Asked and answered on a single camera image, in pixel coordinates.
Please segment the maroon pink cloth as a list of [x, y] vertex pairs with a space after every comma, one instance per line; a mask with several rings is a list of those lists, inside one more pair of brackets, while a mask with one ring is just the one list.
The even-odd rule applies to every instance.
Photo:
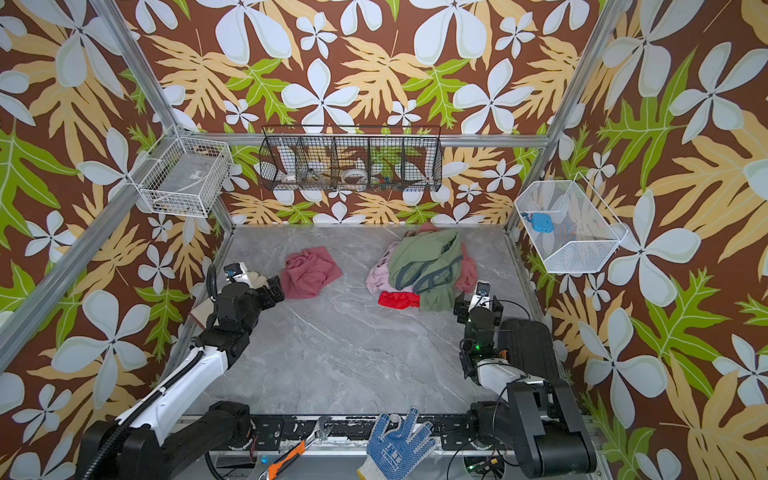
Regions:
[[312, 247], [290, 254], [280, 272], [286, 299], [316, 298], [320, 291], [342, 277], [342, 271], [325, 247]]

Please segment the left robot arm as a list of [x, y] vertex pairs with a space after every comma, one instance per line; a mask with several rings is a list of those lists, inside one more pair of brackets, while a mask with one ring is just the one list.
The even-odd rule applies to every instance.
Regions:
[[213, 311], [182, 363], [132, 408], [83, 435], [76, 478], [172, 479], [215, 447], [250, 443], [250, 409], [238, 402], [219, 401], [192, 424], [177, 426], [249, 346], [260, 314], [285, 299], [279, 276], [253, 276], [243, 264], [230, 264], [225, 273], [223, 288], [215, 271], [207, 274]]

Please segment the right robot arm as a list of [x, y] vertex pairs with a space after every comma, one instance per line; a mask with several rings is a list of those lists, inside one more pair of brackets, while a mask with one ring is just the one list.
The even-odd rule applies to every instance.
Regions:
[[463, 373], [495, 396], [470, 407], [472, 434], [510, 449], [514, 466], [529, 479], [594, 473], [596, 448], [560, 376], [549, 329], [530, 316], [504, 316], [503, 305], [484, 289], [454, 300], [453, 313], [464, 327]]

